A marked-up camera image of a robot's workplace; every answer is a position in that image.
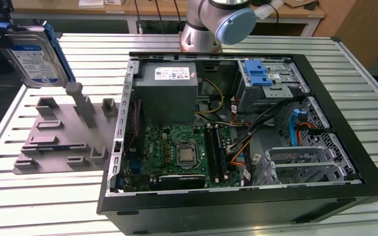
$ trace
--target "power supply label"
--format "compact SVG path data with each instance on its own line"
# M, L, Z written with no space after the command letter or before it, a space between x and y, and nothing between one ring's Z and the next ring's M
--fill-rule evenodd
M54 83L57 81L55 74L39 46L14 45L10 51L33 81L38 83Z
M154 80L189 80L188 67L157 67L154 69Z

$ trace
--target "yellow wire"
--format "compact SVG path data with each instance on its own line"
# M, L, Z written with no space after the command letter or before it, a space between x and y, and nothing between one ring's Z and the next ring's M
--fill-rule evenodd
M220 94L220 97L221 97L221 102L220 102L220 105L217 108L215 108L213 110L209 110L209 111L198 111L198 112L194 112L196 114L208 114L208 113L213 113L215 111L217 111L221 107L223 107L223 104L224 104L224 96L223 96L223 93L220 91L220 89L216 87L216 85L207 79L203 79L205 81L209 82L209 84L212 85L212 87L216 89L217 93Z

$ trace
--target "hard drive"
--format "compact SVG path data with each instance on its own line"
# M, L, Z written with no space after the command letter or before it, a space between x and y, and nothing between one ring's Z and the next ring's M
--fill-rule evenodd
M0 23L0 27L13 42L11 47L1 51L25 86L65 87L67 82L76 81L49 24L13 26Z

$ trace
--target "table leg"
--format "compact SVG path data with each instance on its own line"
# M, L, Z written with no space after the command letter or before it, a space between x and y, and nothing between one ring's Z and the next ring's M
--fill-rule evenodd
M315 29L317 28L320 19L309 19L304 29L301 30L301 37L311 37Z
M129 33L137 34L137 27L136 27L137 17L133 16L133 15L126 15L125 16L125 21L128 23Z

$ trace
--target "green circuit board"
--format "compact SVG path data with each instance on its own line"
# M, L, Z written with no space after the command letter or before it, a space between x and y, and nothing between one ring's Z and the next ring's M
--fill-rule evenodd
M228 128L220 128L223 146L231 145ZM145 128L144 157L141 160L141 176L160 174L198 174L205 175L205 188L239 186L239 173L229 171L228 179L215 183L208 176L208 161L203 126L149 126ZM196 162L189 167L181 167L177 161L177 149L194 147ZM134 191L146 191L145 184L132 184Z

